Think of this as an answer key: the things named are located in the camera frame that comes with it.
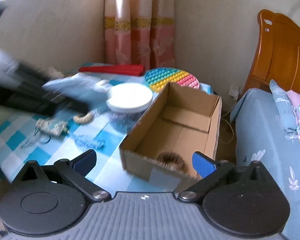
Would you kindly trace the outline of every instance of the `wall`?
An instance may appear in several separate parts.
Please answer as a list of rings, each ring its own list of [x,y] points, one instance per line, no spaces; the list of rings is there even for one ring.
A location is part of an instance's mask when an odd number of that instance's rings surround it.
[[[258,44],[257,13],[269,9],[300,26],[300,0],[175,0],[177,67],[212,85],[225,109],[243,88]]]
[[[6,0],[0,48],[37,68],[104,62],[104,0]],[[10,111],[0,108],[0,123]]]

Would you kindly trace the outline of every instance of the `cardboard box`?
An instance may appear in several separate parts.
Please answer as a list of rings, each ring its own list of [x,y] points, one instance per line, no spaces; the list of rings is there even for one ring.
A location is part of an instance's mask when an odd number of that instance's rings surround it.
[[[192,167],[200,151],[215,159],[221,98],[168,83],[120,144],[122,166],[128,172],[167,190],[181,192],[201,177]],[[156,160],[161,153],[183,158],[183,171]]]

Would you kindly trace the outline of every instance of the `gray ribbed surface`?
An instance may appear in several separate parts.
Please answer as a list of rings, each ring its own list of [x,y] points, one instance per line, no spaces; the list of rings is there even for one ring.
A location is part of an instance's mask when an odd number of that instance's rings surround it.
[[[177,201],[171,193],[118,193],[106,203],[93,204],[73,228],[49,237],[10,234],[4,240],[235,240],[201,215],[198,206]],[[268,240],[282,240],[271,236]]]

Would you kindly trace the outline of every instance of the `pop it toy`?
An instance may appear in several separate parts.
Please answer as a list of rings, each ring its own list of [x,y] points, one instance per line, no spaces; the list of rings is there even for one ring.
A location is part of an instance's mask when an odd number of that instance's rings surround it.
[[[176,68],[154,68],[145,75],[145,80],[152,91],[159,93],[168,82],[176,82],[182,87],[199,89],[200,83],[190,73]]]

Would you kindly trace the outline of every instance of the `table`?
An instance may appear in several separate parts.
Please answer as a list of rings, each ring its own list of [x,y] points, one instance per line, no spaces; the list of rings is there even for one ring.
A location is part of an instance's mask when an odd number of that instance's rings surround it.
[[[132,77],[113,74],[94,74],[101,79],[108,79],[112,85],[124,82],[145,83],[144,77]],[[212,93],[209,85],[201,83],[200,89]],[[104,139],[105,145],[97,151],[97,164],[86,176],[87,179],[108,191],[112,196],[117,191],[131,192],[164,192],[172,191],[167,185],[159,188],[149,184],[122,169],[119,145],[126,134],[114,130],[109,124],[109,112],[95,117],[87,125],[77,125],[70,121],[68,128],[75,135],[97,136]],[[0,125],[0,167],[9,181],[13,181],[24,163],[37,160],[40,165],[51,165],[59,159],[74,159],[85,150],[78,147],[69,136],[52,138],[47,144],[45,136],[28,147],[21,147],[31,133],[41,116],[28,113],[15,113]]]

